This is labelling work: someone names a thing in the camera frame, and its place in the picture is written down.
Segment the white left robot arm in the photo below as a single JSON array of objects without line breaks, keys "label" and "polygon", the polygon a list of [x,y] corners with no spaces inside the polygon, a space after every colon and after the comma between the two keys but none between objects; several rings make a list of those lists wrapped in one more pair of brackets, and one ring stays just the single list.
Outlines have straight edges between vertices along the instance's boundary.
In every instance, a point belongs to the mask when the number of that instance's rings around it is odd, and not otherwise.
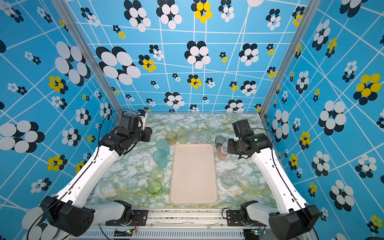
[{"label": "white left robot arm", "polygon": [[133,220],[132,206],[125,201],[95,207],[86,207],[86,202],[112,163],[131,152],[138,142],[150,141],[153,131],[146,126],[147,117],[145,110],[122,115],[118,125],[99,140],[90,160],[76,176],[54,197],[42,200],[42,217],[58,229],[57,240],[79,237],[91,226],[107,221],[129,224]]}]

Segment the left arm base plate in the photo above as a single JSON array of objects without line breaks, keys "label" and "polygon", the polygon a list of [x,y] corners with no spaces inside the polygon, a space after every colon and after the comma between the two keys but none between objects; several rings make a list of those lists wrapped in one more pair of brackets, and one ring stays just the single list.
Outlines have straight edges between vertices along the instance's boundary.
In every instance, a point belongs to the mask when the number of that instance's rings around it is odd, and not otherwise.
[{"label": "left arm base plate", "polygon": [[106,226],[130,226],[130,227],[143,227],[146,225],[148,219],[148,210],[132,210],[132,219],[125,222],[122,219],[111,220],[105,223]]}]

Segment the clear textured plastic cup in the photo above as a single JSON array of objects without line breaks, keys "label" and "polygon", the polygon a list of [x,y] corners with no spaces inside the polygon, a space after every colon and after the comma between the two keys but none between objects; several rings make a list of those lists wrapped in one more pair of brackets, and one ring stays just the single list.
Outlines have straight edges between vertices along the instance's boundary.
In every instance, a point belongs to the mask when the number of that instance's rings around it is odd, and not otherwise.
[{"label": "clear textured plastic cup", "polygon": [[199,133],[197,131],[190,131],[188,133],[188,139],[191,144],[196,144],[199,140]]}]

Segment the large clear plastic cup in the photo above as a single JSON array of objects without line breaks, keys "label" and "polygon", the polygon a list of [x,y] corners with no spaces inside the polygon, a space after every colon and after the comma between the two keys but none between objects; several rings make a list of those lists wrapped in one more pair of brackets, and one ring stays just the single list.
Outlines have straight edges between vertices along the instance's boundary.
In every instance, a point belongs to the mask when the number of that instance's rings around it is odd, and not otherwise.
[{"label": "large clear plastic cup", "polygon": [[237,176],[232,171],[224,171],[221,174],[221,186],[224,189],[229,189],[237,183]]}]

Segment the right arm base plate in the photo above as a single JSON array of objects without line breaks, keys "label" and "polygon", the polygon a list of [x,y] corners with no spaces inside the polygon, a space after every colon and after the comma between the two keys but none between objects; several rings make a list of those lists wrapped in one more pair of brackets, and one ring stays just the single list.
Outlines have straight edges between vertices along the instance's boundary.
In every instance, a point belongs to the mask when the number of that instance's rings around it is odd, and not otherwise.
[{"label": "right arm base plate", "polygon": [[252,224],[247,224],[242,220],[239,210],[225,210],[224,217],[227,220],[227,225],[229,227],[264,227],[265,225],[259,222],[253,222]]}]

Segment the small clear faceted glass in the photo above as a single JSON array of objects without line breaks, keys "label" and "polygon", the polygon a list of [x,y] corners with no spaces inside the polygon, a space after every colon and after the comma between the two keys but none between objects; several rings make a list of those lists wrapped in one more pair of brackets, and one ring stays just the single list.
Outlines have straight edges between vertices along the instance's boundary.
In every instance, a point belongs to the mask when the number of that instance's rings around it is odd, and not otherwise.
[{"label": "small clear faceted glass", "polygon": [[208,142],[208,135],[207,134],[201,134],[200,135],[200,142],[202,144],[206,144]]}]

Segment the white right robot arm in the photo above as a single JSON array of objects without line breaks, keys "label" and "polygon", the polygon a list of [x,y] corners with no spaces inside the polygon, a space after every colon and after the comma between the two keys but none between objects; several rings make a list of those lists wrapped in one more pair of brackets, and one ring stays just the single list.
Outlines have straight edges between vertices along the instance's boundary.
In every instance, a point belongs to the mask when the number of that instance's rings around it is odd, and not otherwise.
[{"label": "white right robot arm", "polygon": [[270,208],[256,200],[241,204],[239,215],[243,225],[260,224],[262,231],[269,227],[278,240],[319,239],[315,224],[321,213],[296,190],[279,162],[273,143],[266,134],[254,133],[248,120],[234,122],[232,126],[235,138],[228,140],[227,152],[257,165],[277,205]]}]

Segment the pink textured plastic cup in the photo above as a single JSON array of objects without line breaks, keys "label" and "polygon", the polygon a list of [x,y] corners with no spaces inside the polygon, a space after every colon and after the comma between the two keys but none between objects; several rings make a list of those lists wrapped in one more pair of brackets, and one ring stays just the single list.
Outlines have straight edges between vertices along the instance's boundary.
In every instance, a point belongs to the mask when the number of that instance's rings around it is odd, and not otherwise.
[{"label": "pink textured plastic cup", "polygon": [[227,155],[223,154],[221,151],[221,148],[222,148],[222,146],[220,146],[217,149],[217,155],[218,155],[219,160],[225,160],[228,157],[228,154]]}]

